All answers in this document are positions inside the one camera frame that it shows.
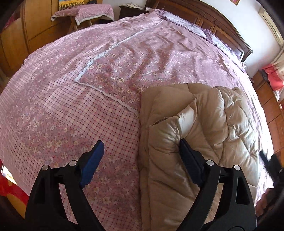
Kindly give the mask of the person's right hand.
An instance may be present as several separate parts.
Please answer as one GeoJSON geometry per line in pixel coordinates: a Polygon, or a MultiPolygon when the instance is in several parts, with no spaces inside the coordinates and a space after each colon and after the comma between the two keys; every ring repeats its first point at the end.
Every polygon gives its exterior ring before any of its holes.
{"type": "Polygon", "coordinates": [[[267,200],[267,195],[269,192],[272,191],[271,188],[266,189],[265,193],[261,196],[261,199],[257,201],[255,205],[255,212],[256,212],[256,217],[260,217],[264,213],[264,209],[268,205],[268,200],[267,200]]]}

